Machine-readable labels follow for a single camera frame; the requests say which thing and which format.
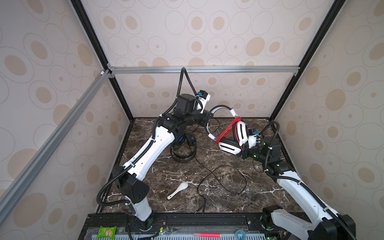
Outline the white headphones with red cable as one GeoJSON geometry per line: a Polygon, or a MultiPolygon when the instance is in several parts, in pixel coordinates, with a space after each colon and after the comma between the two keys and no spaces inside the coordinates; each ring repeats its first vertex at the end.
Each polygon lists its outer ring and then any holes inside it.
{"type": "Polygon", "coordinates": [[[210,113],[213,115],[221,109],[229,110],[234,118],[233,121],[218,137],[215,137],[209,129],[210,120],[207,120],[206,132],[208,133],[209,138],[216,142],[221,151],[232,155],[240,155],[244,152],[244,146],[249,140],[248,127],[242,118],[238,116],[235,110],[228,106],[215,106],[210,110],[210,113]]]}

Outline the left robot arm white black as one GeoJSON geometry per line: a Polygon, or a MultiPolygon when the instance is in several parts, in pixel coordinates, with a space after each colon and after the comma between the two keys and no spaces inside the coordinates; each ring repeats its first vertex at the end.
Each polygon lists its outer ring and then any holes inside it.
{"type": "Polygon", "coordinates": [[[205,91],[182,94],[183,78],[191,83],[186,68],[181,69],[177,96],[172,105],[154,122],[152,135],[141,149],[123,167],[115,167],[116,173],[97,194],[97,203],[102,207],[127,204],[142,229],[148,230],[154,221],[147,195],[149,186],[143,182],[147,172],[159,155],[171,144],[181,143],[187,138],[186,128],[192,125],[206,126],[210,112],[205,109],[209,95],[205,91]],[[103,194],[116,183],[123,199],[104,202],[103,194]]]}

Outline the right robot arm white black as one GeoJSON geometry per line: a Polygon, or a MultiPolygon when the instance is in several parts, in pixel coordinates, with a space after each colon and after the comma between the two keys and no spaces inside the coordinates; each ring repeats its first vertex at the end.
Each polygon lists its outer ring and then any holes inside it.
{"type": "Polygon", "coordinates": [[[281,206],[273,205],[263,209],[263,227],[268,231],[279,227],[300,240],[356,239],[354,220],[348,215],[341,215],[321,200],[292,166],[281,160],[282,145],[277,138],[280,125],[276,121],[268,125],[275,130],[271,137],[266,137],[264,131],[249,129],[244,122],[237,124],[234,136],[244,150],[243,156],[260,162],[263,172],[289,193],[308,219],[304,220],[281,206]]]}

